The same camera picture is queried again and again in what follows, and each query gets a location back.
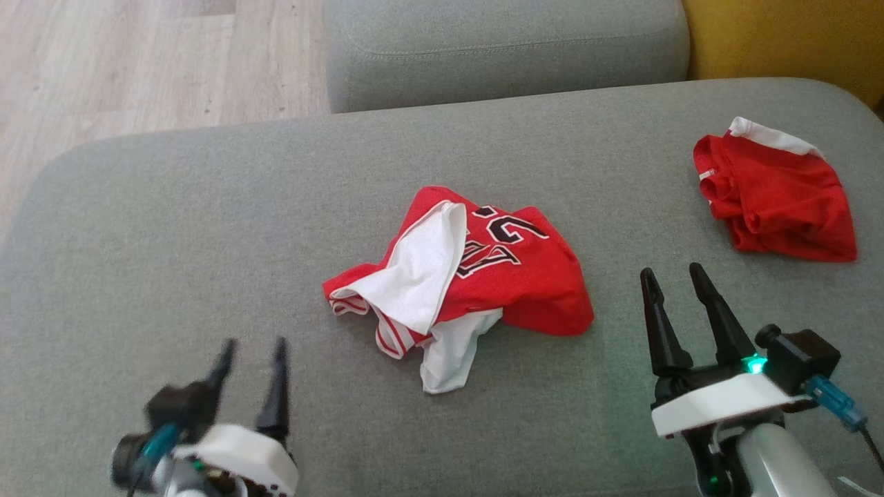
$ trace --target basketball jersey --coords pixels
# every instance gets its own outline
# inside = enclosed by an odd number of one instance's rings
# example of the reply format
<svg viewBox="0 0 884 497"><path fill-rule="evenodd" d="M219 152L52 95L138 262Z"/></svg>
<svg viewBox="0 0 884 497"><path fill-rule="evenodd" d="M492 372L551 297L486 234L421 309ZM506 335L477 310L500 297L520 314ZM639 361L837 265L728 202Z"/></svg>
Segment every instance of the basketball jersey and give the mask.
<svg viewBox="0 0 884 497"><path fill-rule="evenodd" d="M583 333L593 319L577 257L540 210L479 206L444 187L417 193L380 263L323 287L336 315L374 311L387 355L424 346L431 393L462 386L477 336L498 318L551 335Z"/></svg>

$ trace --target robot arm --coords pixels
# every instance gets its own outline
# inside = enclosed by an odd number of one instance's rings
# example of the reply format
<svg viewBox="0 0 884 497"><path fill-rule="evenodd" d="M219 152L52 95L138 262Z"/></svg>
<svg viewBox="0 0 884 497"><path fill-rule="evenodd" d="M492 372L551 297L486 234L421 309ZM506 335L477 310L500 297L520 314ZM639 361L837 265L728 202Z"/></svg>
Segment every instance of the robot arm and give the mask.
<svg viewBox="0 0 884 497"><path fill-rule="evenodd" d="M111 480L126 489L166 497L289 497L298 468L286 452L289 433L288 354L279 338L273 377L255 429L214 424L230 372L229 340L206 379L165 386L145 406L150 432L123 437L111 461Z"/></svg>

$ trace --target green led light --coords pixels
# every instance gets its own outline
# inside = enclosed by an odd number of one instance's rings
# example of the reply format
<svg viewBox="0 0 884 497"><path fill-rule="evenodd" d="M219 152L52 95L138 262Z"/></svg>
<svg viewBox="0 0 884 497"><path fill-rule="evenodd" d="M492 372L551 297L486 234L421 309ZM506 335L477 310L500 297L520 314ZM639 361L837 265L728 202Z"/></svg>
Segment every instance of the green led light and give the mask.
<svg viewBox="0 0 884 497"><path fill-rule="evenodd" d="M743 368L746 372L751 374L759 374L760 372L765 370L765 363L767 362L767 357L759 356L758 354L752 357L746 357L743 359Z"/></svg>

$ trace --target cable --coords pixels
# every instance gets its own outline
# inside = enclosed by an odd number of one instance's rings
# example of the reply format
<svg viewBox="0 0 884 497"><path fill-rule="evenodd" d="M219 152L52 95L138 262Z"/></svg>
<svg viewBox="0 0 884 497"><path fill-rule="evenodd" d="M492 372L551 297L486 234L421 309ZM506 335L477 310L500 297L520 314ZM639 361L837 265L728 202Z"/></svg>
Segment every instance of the cable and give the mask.
<svg viewBox="0 0 884 497"><path fill-rule="evenodd" d="M865 426L861 427L859 432L863 434L865 443L869 446L869 450L872 451L872 457L875 458L875 462L878 463L878 467L881 468L881 472L884 473L884 459L881 458L881 452L878 452L878 446L876 446L874 440L872 440L872 435L870 435L869 431L865 429Z"/></svg>

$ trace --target couch cushion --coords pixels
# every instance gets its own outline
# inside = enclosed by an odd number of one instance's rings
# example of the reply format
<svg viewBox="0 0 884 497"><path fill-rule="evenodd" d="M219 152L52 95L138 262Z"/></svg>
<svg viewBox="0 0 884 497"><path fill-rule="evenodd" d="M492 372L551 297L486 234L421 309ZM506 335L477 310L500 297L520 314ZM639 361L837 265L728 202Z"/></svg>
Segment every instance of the couch cushion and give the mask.
<svg viewBox="0 0 884 497"><path fill-rule="evenodd" d="M680 0L332 0L335 112L683 80Z"/></svg>
<svg viewBox="0 0 884 497"><path fill-rule="evenodd" d="M859 260L740 254L710 216L694 143L735 115L819 146L850 199ZM292 356L299 495L693 494L658 440L638 273L651 266L682 344L713 361L688 264L747 330L810 327L835 377L884 420L884 125L809 80L692 81L100 141L36 181L0 255L0 481L9 495L118 494L108 454L166 382L240 354L220 419L252 423L275 335ZM462 390L421 392L419 353L381 354L368 317L321 283L377 260L417 189L538 206L570 242L596 311L557 338L502 325ZM822 409L787 418L827 475L874 482L862 440Z"/></svg>

